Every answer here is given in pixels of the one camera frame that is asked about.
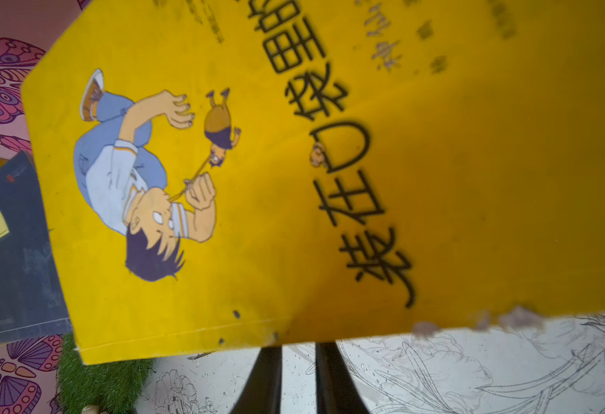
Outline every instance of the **cartoon arm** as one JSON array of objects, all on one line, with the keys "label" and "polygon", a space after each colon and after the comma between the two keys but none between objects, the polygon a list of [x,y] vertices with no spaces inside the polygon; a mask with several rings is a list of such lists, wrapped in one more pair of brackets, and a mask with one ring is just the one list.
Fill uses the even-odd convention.
[{"label": "cartoon arm", "polygon": [[236,127],[234,128],[234,139],[231,142],[231,148],[235,148],[238,145],[238,140],[240,140],[240,133],[242,131],[240,130],[240,128]]},{"label": "cartoon arm", "polygon": [[174,96],[169,91],[162,91],[137,101],[126,112],[118,132],[118,139],[134,144],[135,130],[159,115],[165,115],[174,128],[190,128],[195,114],[187,113],[190,104],[185,102],[185,97],[185,95]]},{"label": "cartoon arm", "polygon": [[194,212],[185,210],[189,233],[186,237],[203,243],[215,231],[215,186],[208,173],[188,184],[185,200],[195,208]]}]

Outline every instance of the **yellow book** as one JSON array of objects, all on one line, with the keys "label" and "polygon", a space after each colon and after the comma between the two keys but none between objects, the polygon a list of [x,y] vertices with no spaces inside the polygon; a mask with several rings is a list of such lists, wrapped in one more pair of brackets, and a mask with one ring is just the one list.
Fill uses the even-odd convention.
[{"label": "yellow book", "polygon": [[22,92],[86,363],[605,309],[605,3],[96,0]]}]

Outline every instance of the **small cartoon figure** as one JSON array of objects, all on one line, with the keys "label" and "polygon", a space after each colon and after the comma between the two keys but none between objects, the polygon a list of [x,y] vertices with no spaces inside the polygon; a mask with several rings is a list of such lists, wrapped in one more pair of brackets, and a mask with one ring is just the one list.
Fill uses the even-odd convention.
[{"label": "small cartoon figure", "polygon": [[312,167],[325,167],[328,168],[328,161],[326,160],[326,149],[320,142],[315,142],[312,147],[312,153],[309,155],[309,162]]},{"label": "small cartoon figure", "polygon": [[167,172],[145,148],[153,118],[165,115],[172,127],[190,128],[195,114],[189,109],[185,95],[168,91],[137,102],[109,93],[99,69],[79,108],[83,120],[99,121],[75,143],[79,191],[106,226],[126,237],[126,267],[149,282],[181,269],[182,238],[203,243],[215,229],[215,187],[208,173],[187,183],[185,200],[195,209],[188,211],[170,201]]},{"label": "small cartoon figure", "polygon": [[231,139],[231,115],[226,106],[226,99],[229,97],[229,88],[221,93],[222,104],[215,103],[215,91],[208,92],[206,95],[210,99],[210,111],[206,114],[204,121],[204,130],[206,138],[212,144],[210,145],[210,157],[208,161],[213,167],[219,167],[224,162],[227,150],[235,148],[240,139],[240,128],[234,129],[234,139]]}]

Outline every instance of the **brown sneaker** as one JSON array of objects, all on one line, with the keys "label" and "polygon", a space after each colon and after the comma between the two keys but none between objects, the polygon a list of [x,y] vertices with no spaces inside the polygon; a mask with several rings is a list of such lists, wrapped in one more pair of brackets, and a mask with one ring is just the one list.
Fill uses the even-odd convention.
[{"label": "brown sneaker", "polygon": [[102,77],[102,71],[96,69],[89,79],[82,102],[79,104],[79,114],[83,120],[90,122],[96,119],[96,107],[104,90],[105,80]]}]

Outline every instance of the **dark blue book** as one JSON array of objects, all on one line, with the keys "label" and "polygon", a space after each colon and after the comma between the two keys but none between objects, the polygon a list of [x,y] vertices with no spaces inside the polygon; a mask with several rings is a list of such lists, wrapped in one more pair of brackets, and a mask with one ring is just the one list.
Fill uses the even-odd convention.
[{"label": "dark blue book", "polygon": [[22,152],[0,168],[0,343],[69,331],[36,169]]}]

